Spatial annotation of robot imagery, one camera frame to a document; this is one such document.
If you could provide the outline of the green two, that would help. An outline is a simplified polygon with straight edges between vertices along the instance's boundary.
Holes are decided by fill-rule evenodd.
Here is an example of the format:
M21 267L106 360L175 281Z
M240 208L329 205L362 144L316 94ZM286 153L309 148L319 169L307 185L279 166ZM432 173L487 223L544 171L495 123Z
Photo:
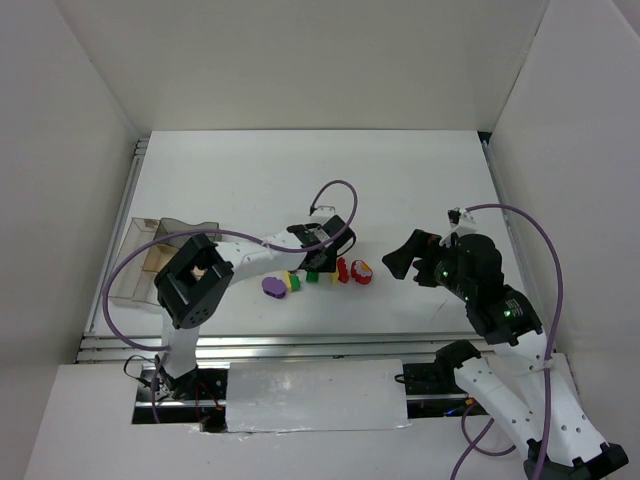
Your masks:
M307 271L306 272L306 282L307 283L317 283L319 281L319 273L316 271Z

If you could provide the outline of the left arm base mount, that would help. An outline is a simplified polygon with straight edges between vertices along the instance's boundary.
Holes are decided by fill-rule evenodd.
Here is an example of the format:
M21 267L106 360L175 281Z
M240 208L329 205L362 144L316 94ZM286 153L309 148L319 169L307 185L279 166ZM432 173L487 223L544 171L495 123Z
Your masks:
M132 355L123 373L137 383L133 425L193 424L207 433L227 430L227 368L198 369L175 385L157 373L153 386L155 361Z

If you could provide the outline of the red flower print block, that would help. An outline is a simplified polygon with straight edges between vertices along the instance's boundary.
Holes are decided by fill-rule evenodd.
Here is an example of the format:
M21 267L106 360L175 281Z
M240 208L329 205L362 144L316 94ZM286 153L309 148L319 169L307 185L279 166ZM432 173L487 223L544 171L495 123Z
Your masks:
M373 279L373 270L363 260L354 260L351 263L351 278L358 284L368 285Z

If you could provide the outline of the small green lego brick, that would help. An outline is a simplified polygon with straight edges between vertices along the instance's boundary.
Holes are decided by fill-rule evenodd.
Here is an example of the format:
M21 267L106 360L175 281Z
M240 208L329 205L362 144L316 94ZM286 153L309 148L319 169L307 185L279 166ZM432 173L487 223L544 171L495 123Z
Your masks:
M301 289L300 279L299 279L299 277L297 275L291 274L289 276L289 281L290 281L290 286L291 286L291 291L292 292L296 292L296 291L299 291Z

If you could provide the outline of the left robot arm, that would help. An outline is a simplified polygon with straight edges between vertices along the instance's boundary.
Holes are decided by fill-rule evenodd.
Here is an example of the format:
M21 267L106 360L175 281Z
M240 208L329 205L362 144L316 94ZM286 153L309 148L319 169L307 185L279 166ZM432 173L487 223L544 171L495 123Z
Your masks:
M200 326L236 283L280 271L332 273L355 232L334 215L321 223L297 224L258 242L215 242L191 237L154 280L163 309L159 377L174 399L186 399L199 384L196 345Z

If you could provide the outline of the colourless clear container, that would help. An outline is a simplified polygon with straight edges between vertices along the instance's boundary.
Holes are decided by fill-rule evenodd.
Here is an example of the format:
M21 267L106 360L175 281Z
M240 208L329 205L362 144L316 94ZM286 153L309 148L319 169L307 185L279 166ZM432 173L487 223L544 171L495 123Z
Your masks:
M120 265L134 250L152 241L158 233L159 227L160 221L157 219L132 218L121 242L116 265ZM116 275L108 295L114 305L143 308L149 311L156 311L160 308L154 286L156 273L143 270L150 252L151 250L147 249L138 254Z

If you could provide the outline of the long yellow lego plate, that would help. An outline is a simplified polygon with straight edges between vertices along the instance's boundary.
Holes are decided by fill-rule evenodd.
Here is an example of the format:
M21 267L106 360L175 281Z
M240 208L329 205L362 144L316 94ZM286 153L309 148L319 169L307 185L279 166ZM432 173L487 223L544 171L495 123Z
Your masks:
M284 272L284 283L285 283L287 292L291 293L293 291L293 287L291 283L291 274L289 271Z

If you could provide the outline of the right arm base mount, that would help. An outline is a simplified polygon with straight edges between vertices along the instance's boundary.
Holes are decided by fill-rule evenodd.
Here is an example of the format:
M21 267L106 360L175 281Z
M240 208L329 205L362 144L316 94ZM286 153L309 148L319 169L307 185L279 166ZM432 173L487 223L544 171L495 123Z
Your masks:
M435 353L430 363L405 363L394 376L404 386L409 419L460 417L469 406L469 395L457 386L454 368L480 358L468 340L458 340Z

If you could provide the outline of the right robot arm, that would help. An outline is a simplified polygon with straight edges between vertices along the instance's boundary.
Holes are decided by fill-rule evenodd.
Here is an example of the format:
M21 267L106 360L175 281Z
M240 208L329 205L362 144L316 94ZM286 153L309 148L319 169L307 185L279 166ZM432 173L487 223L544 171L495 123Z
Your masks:
M382 262L396 279L415 268L418 285L444 287L464 302L467 319L519 390L505 385L468 341L438 350L435 363L509 436L528 478L602 479L628 464L623 447L605 440L546 358L542 323L527 297L505 283L502 255L489 237L471 233L443 242L416 230Z

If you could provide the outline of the purple rounded lego block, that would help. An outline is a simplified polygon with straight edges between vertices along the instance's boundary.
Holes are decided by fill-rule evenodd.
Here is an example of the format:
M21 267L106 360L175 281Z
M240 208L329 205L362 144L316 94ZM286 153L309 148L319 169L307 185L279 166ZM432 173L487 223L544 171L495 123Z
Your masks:
M287 295L287 287L283 280L269 276L261 282L263 293L276 299L282 299Z

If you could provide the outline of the white foam cover panel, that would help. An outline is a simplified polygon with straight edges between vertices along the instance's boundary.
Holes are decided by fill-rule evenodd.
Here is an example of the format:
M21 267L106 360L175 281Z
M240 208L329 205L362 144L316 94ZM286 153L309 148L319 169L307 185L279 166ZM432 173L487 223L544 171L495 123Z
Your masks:
M234 363L226 426L233 433L394 430L409 425L399 360Z

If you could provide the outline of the red lego brick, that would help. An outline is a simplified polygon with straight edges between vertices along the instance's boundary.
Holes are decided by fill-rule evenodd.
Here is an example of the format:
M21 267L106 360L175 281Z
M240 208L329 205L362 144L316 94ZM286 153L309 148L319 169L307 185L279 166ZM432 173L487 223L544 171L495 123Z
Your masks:
M337 260L337 272L339 282L347 283L349 281L349 268L347 266L346 260L343 257L339 257Z

